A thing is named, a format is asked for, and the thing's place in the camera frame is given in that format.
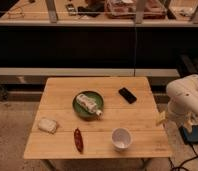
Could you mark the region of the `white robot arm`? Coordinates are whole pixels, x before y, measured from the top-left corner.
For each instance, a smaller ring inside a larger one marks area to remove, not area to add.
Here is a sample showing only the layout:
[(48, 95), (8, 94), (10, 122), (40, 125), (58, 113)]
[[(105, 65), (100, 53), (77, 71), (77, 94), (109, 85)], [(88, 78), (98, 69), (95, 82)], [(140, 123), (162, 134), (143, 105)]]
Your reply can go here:
[(198, 116), (198, 74), (192, 74), (171, 81), (166, 86), (169, 102), (165, 111), (161, 112), (156, 125), (173, 121), (178, 127), (191, 125), (191, 114)]

